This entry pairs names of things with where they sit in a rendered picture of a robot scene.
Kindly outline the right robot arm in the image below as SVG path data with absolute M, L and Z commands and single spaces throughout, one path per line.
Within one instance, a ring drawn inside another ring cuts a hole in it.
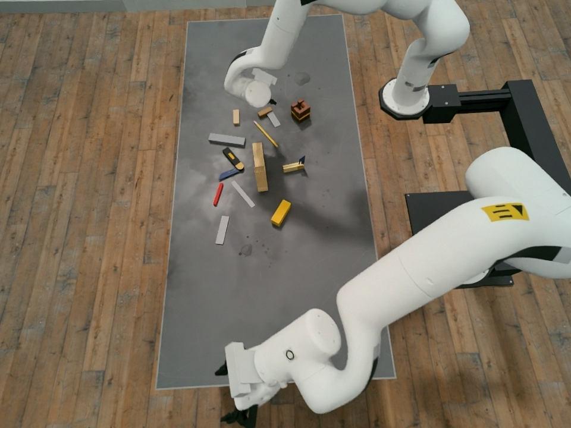
M 275 85 L 277 78 L 258 68 L 282 69 L 315 5 L 351 15 L 369 15 L 380 9 L 416 24 L 424 38 L 409 46 L 397 78 L 385 86 L 382 94 L 386 106 L 402 115 L 425 109 L 429 102 L 426 86 L 438 61 L 459 50 L 470 32 L 469 22 L 454 0 L 277 0 L 262 44 L 243 51 L 230 64 L 225 91 L 255 108 L 267 105 L 270 84 Z M 255 81 L 242 73 L 250 68 L 254 68 Z

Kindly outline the thin white flat strip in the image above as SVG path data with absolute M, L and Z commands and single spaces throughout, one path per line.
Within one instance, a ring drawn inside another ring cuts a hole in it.
M 241 196 L 245 199 L 245 201 L 247 201 L 247 203 L 250 205 L 250 207 L 255 206 L 255 204 L 251 201 L 251 199 L 249 199 L 249 197 L 246 195 L 246 193 L 240 188 L 240 186 L 235 181 L 231 182 L 231 184 L 241 194 Z

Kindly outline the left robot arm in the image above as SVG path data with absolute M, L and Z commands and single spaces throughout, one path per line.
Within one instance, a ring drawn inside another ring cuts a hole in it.
M 339 292 L 349 346 L 345 371 L 331 359 L 341 349 L 340 331 L 328 314 L 314 309 L 257 351 L 245 351 L 240 343 L 225 349 L 232 399 L 250 395 L 251 384 L 285 389 L 293 380 L 314 413 L 330 413 L 371 383 L 384 328 L 462 284 L 478 282 L 499 263 L 544 278 L 571 278 L 571 196 L 534 160 L 499 147 L 471 164 L 465 183 L 476 200 L 437 220 Z

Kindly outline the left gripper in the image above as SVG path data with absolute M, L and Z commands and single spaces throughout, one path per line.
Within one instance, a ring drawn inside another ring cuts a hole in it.
M 228 376 L 228 364 L 220 368 L 215 376 Z M 256 428 L 258 409 L 271 400 L 281 389 L 280 385 L 251 384 L 252 393 L 245 398 L 235 399 L 236 410 L 221 419 L 221 423 L 232 425 L 238 422 L 241 427 Z M 243 412 L 241 412 L 243 411 Z M 247 417 L 249 414 L 249 418 Z

